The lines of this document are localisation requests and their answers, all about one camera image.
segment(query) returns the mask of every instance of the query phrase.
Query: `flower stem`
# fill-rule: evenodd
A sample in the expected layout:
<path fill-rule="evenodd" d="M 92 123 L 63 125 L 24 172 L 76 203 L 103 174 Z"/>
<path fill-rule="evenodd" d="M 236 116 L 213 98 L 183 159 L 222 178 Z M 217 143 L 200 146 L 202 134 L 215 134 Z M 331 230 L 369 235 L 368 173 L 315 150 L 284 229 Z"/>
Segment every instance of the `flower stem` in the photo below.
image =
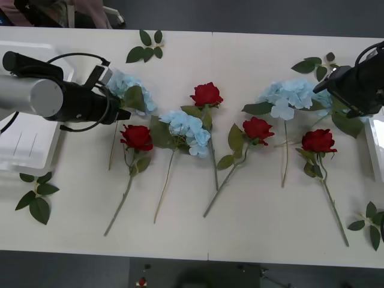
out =
<path fill-rule="evenodd" d="M 157 214 L 158 214 L 158 211 L 160 209 L 160 205 L 161 205 L 161 203 L 163 201 L 164 192 L 166 190 L 167 183 L 168 183 L 169 171 L 170 171 L 170 167 L 171 167 L 173 156 L 174 156 L 175 152 L 176 152 L 176 150 L 172 150 L 172 156 L 170 157 L 169 165 L 168 165 L 168 172 L 167 172 L 166 183 L 164 184 L 164 188 L 163 188 L 163 191 L 161 192 L 160 200 L 159 200 L 158 205 L 157 205 L 157 209 L 156 209 L 156 213 L 155 213 L 155 217 L 154 217 L 154 224 L 156 223 Z"/>
<path fill-rule="evenodd" d="M 348 242 L 348 239 L 347 239 L 347 235 L 346 235 L 346 233 L 344 231 L 343 224 L 341 223 L 340 217 L 338 215 L 338 212 L 337 212 L 337 209 L 336 209 L 336 206 L 335 206 L 335 200 L 332 199 L 331 193 L 329 192 L 328 185 L 326 184 L 326 179 L 328 177 L 328 172 L 324 168 L 323 160 L 322 160 L 321 156 L 319 157 L 319 160 L 320 160 L 320 165 L 321 165 L 321 167 L 323 168 L 323 170 L 325 172 L 325 177 L 324 177 L 324 179 L 321 180 L 321 182 L 323 183 L 323 185 L 325 187 L 325 190 L 326 190 L 326 192 L 328 194 L 329 201 L 331 202 L 332 208 L 333 208 L 333 210 L 335 212 L 336 219 L 337 219 L 338 225 L 340 227 L 341 234 L 343 235 L 344 241 L 345 241 L 347 247 L 349 247 L 349 242 Z"/>
<path fill-rule="evenodd" d="M 112 164 L 113 146 L 115 145 L 116 132 L 117 132 L 117 130 L 118 130 L 118 123 L 119 123 L 119 121 L 116 121 L 115 133 L 114 133 L 114 135 L 113 135 L 113 141 L 112 141 L 112 148 L 110 149 L 110 154 L 109 154 L 108 171 L 110 170 L 110 166 L 111 166 L 111 164 Z"/>
<path fill-rule="evenodd" d="M 224 179 L 223 183 L 221 183 L 221 185 L 220 185 L 219 189 L 217 190 L 217 192 L 216 192 L 214 198 L 213 198 L 212 201 L 210 202 L 210 204 L 209 204 L 207 210 L 205 211 L 205 213 L 204 213 L 204 215 L 203 215 L 204 218 L 208 215 L 208 213 L 209 213 L 209 211 L 211 210 L 213 204 L 215 203 L 215 201 L 216 201 L 218 195 L 219 195 L 220 192 L 223 190 L 224 185 L 227 184 L 227 181 L 228 181 L 229 177 L 232 175 L 232 173 L 235 171 L 235 169 L 236 169 L 240 164 L 244 163 L 245 160 L 247 159 L 247 152 L 248 152 L 248 149 L 249 149 L 250 145 L 251 145 L 251 143 L 248 143 L 248 146 L 247 146 L 247 148 L 245 149 L 244 159 L 243 159 L 241 162 L 238 162 L 238 163 L 236 163 L 235 165 L 233 165 L 232 169 L 230 170 L 230 172 L 228 173 L 228 175 L 227 175 L 226 178 Z"/>
<path fill-rule="evenodd" d="M 286 161 L 286 169 L 284 171 L 283 181 L 281 182 L 281 187 L 284 188 L 284 185 L 286 183 L 286 176 L 287 176 L 287 169 L 288 169 L 288 135 L 287 135 L 287 121 L 284 120 L 284 129 L 286 132 L 286 148 L 287 148 L 287 161 Z"/>

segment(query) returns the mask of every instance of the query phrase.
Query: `light blue hydrangea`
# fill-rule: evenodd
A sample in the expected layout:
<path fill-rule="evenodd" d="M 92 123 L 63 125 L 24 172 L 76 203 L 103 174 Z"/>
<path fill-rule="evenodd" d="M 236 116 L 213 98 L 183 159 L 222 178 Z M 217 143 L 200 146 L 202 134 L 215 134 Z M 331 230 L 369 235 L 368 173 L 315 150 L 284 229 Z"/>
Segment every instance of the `light blue hydrangea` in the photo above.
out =
<path fill-rule="evenodd" d="M 295 114 L 293 107 L 309 109 L 312 106 L 312 98 L 315 95 L 313 87 L 313 84 L 303 78 L 274 82 L 262 92 L 259 100 L 275 105 L 273 112 L 271 111 L 272 117 L 291 120 Z"/>
<path fill-rule="evenodd" d="M 186 114 L 184 111 L 170 111 L 161 115 L 160 121 L 169 123 L 169 131 L 172 135 L 185 136 L 185 142 L 189 145 L 189 153 L 193 156 L 205 158 L 208 155 L 207 144 L 211 134 L 203 129 L 203 122 L 196 117 Z"/>
<path fill-rule="evenodd" d="M 146 107 L 145 112 L 136 110 L 136 113 L 142 116 L 148 115 L 157 109 L 157 105 L 152 100 L 151 93 L 143 86 L 143 83 L 139 79 L 131 75 L 125 74 L 120 70 L 114 69 L 113 75 L 106 86 L 113 95 L 119 97 L 120 99 L 124 99 L 125 92 L 128 90 L 128 88 L 135 85 L 138 85 L 142 88 L 143 98 Z"/>

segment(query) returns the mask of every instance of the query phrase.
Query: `rose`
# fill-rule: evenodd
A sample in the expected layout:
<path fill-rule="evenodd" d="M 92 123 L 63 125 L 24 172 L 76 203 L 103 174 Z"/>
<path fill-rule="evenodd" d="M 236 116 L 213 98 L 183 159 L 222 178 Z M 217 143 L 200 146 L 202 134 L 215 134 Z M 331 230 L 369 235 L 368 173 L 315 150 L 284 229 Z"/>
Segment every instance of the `rose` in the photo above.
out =
<path fill-rule="evenodd" d="M 335 145 L 335 140 L 332 139 L 332 133 L 329 129 L 317 129 L 305 134 L 301 141 L 302 148 L 311 152 L 337 152 L 336 149 L 331 149 Z"/>
<path fill-rule="evenodd" d="M 205 104 L 216 106 L 223 102 L 220 91 L 212 82 L 195 87 L 194 94 L 191 95 L 191 98 L 196 102 L 194 105 L 197 107 L 202 107 Z"/>
<path fill-rule="evenodd" d="M 269 132 L 272 125 L 269 125 L 266 121 L 257 119 L 256 117 L 252 117 L 250 121 L 244 121 L 242 126 L 249 138 L 259 138 L 259 144 L 264 144 L 265 146 L 268 146 L 268 143 L 266 143 L 264 139 L 275 134 Z"/>
<path fill-rule="evenodd" d="M 128 147 L 132 147 L 141 151 L 149 151 L 153 149 L 152 138 L 149 135 L 149 129 L 145 126 L 125 126 L 125 131 L 120 131 L 125 139 L 121 139 L 121 143 L 125 143 Z"/>

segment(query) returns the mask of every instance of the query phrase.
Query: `loose leaf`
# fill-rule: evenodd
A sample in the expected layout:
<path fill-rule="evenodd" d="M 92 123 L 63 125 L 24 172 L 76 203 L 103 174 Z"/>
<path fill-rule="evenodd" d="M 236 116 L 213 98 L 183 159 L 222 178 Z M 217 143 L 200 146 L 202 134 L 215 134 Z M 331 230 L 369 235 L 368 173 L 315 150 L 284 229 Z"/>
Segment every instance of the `loose leaf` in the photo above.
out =
<path fill-rule="evenodd" d="M 158 116 L 151 117 L 149 129 L 154 146 L 169 149 L 176 148 L 173 137 L 169 132 L 168 124 L 161 122 Z"/>
<path fill-rule="evenodd" d="M 325 77 L 326 73 L 328 72 L 328 70 L 323 67 L 323 66 L 318 66 L 318 68 L 316 69 L 316 79 L 317 81 L 321 81 L 323 80 L 323 78 Z"/>
<path fill-rule="evenodd" d="M 263 114 L 269 114 L 273 106 L 274 105 L 269 102 L 247 104 L 244 106 L 244 108 L 241 111 L 251 115 L 263 115 Z"/>
<path fill-rule="evenodd" d="M 20 173 L 20 179 L 23 180 L 24 182 L 31 183 L 35 181 L 35 176 Z"/>
<path fill-rule="evenodd" d="M 236 124 L 233 124 L 232 128 L 229 131 L 228 144 L 233 151 L 240 149 L 242 150 L 242 147 L 244 145 L 244 139 L 242 137 L 242 131 Z"/>
<path fill-rule="evenodd" d="M 40 223 L 46 225 L 49 220 L 49 205 L 43 198 L 35 198 L 29 204 L 29 212 Z"/>
<path fill-rule="evenodd" d="M 367 218 L 373 218 L 376 215 L 376 213 L 377 213 L 376 206 L 372 202 L 368 203 L 365 216 Z"/>
<path fill-rule="evenodd" d="M 37 178 L 37 182 L 39 184 L 44 184 L 44 183 L 47 183 L 51 178 L 52 178 L 52 172 L 48 172 L 44 176 Z"/>
<path fill-rule="evenodd" d="M 135 63 L 140 61 L 144 56 L 144 48 L 142 46 L 137 46 L 132 48 L 132 50 L 128 53 L 127 61 L 125 63 Z"/>
<path fill-rule="evenodd" d="M 364 226 L 365 226 L 365 221 L 360 220 L 360 221 L 353 222 L 350 226 L 348 226 L 348 229 L 351 231 L 359 231 L 363 229 Z"/>
<path fill-rule="evenodd" d="M 160 47 L 155 47 L 154 53 L 158 59 L 161 59 L 163 57 L 163 51 Z"/>
<path fill-rule="evenodd" d="M 332 62 L 332 61 L 335 60 L 335 55 L 334 55 L 332 52 L 329 52 L 329 53 L 326 55 L 326 59 L 327 59 L 327 61 Z"/>
<path fill-rule="evenodd" d="M 146 49 L 144 49 L 144 54 L 143 54 L 144 63 L 147 63 L 152 58 L 153 55 L 154 55 L 154 50 L 152 48 L 147 47 Z"/>
<path fill-rule="evenodd" d="M 359 118 L 348 119 L 339 113 L 332 114 L 332 121 L 337 128 L 353 138 L 357 138 L 364 128 L 364 123 Z"/>
<path fill-rule="evenodd" d="M 183 110 L 186 114 L 201 119 L 203 113 L 196 106 L 181 106 L 181 110 Z"/>
<path fill-rule="evenodd" d="M 140 29 L 140 39 L 145 46 L 152 45 L 151 37 L 143 29 Z"/>
<path fill-rule="evenodd" d="M 19 201 L 19 203 L 16 206 L 16 210 L 23 209 L 24 207 L 27 207 L 34 199 L 36 198 L 36 194 L 33 191 L 30 191 L 26 193 Z"/>
<path fill-rule="evenodd" d="M 41 184 L 37 187 L 37 194 L 40 194 L 40 195 L 51 195 L 57 191 L 59 191 L 60 189 L 53 186 L 53 185 L 50 185 L 50 184 Z"/>
<path fill-rule="evenodd" d="M 294 65 L 291 69 L 301 74 L 308 74 L 311 73 L 314 68 L 315 64 L 313 62 L 304 60 Z"/>
<path fill-rule="evenodd" d="M 379 230 L 374 227 L 370 226 L 370 236 L 371 236 L 371 243 L 375 251 L 379 248 L 380 245 L 380 232 Z"/>
<path fill-rule="evenodd" d="M 321 65 L 323 63 L 323 61 L 319 57 L 309 57 L 305 58 L 304 60 L 310 61 L 315 65 Z"/>
<path fill-rule="evenodd" d="M 227 169 L 232 166 L 234 162 L 235 158 L 232 155 L 226 155 L 217 163 L 217 170 Z"/>
<path fill-rule="evenodd" d="M 378 226 L 381 225 L 383 216 L 384 216 L 384 211 L 377 213 L 377 214 L 373 217 L 372 222 L 373 222 L 374 224 L 378 225 Z"/>
<path fill-rule="evenodd" d="M 160 30 L 157 30 L 157 31 L 155 32 L 155 42 L 156 42 L 157 44 L 160 44 L 161 41 L 162 41 L 162 39 L 163 39 L 163 33 L 161 33 Z"/>
<path fill-rule="evenodd" d="M 129 87 L 125 92 L 125 106 L 145 112 L 143 90 L 140 86 Z"/>
<path fill-rule="evenodd" d="M 151 162 L 151 156 L 141 158 L 139 161 L 136 163 L 137 167 L 137 172 L 141 173 L 144 170 L 146 170 Z"/>

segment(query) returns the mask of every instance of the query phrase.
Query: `flower head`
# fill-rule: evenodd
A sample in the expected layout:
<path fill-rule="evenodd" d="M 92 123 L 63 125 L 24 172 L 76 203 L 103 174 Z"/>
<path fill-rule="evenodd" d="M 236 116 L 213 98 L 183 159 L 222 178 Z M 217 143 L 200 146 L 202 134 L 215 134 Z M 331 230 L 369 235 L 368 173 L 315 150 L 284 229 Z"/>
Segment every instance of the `flower head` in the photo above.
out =
<path fill-rule="evenodd" d="M 141 151 L 149 151 L 153 149 L 152 138 L 147 127 L 124 125 L 124 128 L 125 131 L 120 131 L 124 137 L 124 139 L 120 140 L 121 143 Z"/>
<path fill-rule="evenodd" d="M 275 133 L 270 132 L 272 128 L 266 121 L 252 117 L 250 121 L 244 121 L 242 124 L 245 133 L 251 139 L 259 138 L 259 143 L 267 146 L 268 144 L 264 139 L 273 136 Z"/>
<path fill-rule="evenodd" d="M 195 87 L 194 94 L 191 95 L 191 98 L 196 102 L 195 106 L 197 107 L 202 107 L 205 104 L 216 106 L 223 102 L 223 99 L 220 97 L 220 91 L 212 82 Z"/>
<path fill-rule="evenodd" d="M 335 145 L 335 140 L 332 139 L 330 130 L 317 129 L 310 131 L 302 138 L 302 148 L 310 152 L 337 152 L 331 147 Z"/>

